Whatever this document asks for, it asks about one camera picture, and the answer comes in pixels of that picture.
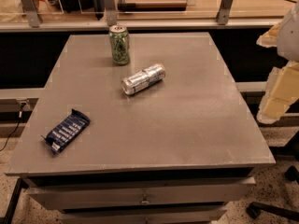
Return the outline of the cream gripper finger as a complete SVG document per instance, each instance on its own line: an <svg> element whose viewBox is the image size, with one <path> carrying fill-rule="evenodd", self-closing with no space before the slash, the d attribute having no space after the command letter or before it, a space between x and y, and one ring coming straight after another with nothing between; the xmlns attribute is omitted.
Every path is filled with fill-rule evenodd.
<svg viewBox="0 0 299 224"><path fill-rule="evenodd" d="M281 22L273 25L267 32L260 35L256 44L264 48L274 48L278 44L278 34Z"/></svg>
<svg viewBox="0 0 299 224"><path fill-rule="evenodd" d="M263 124L272 124L298 100L299 62L288 61L284 67L274 67L270 72L256 118Z"/></svg>

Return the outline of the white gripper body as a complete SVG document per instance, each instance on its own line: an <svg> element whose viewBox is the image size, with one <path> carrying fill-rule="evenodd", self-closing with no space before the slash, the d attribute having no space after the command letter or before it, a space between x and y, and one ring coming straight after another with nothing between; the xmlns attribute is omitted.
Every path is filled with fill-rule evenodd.
<svg viewBox="0 0 299 224"><path fill-rule="evenodd" d="M278 29L278 55L299 62L299 2L284 16Z"/></svg>

